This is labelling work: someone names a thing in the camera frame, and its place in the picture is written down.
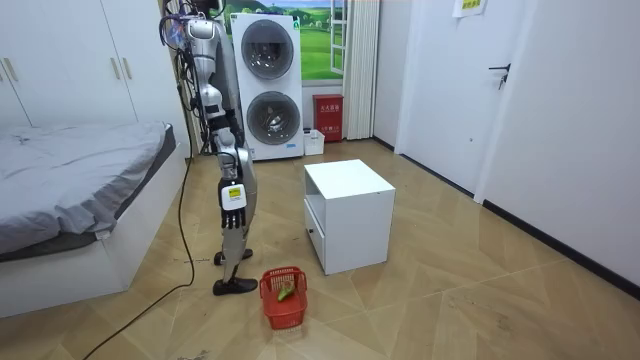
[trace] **bed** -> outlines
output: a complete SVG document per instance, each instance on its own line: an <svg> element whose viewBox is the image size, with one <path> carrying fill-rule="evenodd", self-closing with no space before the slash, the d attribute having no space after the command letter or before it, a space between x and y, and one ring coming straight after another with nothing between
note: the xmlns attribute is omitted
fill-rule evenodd
<svg viewBox="0 0 640 360"><path fill-rule="evenodd" d="M161 123L0 134L0 317L126 290L184 176Z"/></svg>

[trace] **red fire extinguisher box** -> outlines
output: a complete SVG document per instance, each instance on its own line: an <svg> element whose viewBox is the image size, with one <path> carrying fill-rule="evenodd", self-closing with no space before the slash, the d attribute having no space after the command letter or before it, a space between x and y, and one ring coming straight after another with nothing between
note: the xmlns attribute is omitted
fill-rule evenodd
<svg viewBox="0 0 640 360"><path fill-rule="evenodd" d="M342 140L342 95L313 95L315 126L324 142Z"/></svg>

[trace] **sign on wall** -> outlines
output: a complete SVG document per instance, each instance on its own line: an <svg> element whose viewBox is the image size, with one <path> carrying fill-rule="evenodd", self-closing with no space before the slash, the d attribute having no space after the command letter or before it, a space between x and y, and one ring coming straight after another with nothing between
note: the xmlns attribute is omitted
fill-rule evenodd
<svg viewBox="0 0 640 360"><path fill-rule="evenodd" d="M480 15L487 6L487 0L455 0L453 17Z"/></svg>

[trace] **green object in basket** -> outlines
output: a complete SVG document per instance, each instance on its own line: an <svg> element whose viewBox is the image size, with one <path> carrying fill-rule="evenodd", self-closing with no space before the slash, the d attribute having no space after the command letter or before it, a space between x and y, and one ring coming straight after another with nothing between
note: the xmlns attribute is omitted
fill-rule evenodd
<svg viewBox="0 0 640 360"><path fill-rule="evenodd" d="M280 293L278 294L278 302L284 301L284 299L293 294L293 290L295 289L296 286L293 284L293 281L287 281L286 283L282 284Z"/></svg>

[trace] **mattress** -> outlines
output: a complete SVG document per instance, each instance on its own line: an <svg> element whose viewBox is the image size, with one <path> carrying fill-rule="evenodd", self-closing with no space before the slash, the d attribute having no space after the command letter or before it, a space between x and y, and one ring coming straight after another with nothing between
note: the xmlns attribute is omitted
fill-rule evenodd
<svg viewBox="0 0 640 360"><path fill-rule="evenodd" d="M173 136L165 139L162 123L14 128L0 134L0 151L9 155L0 159L0 254L43 242L40 250L51 253L51 239L68 249L112 230L166 160L159 157L162 150L170 154L175 148Z"/></svg>

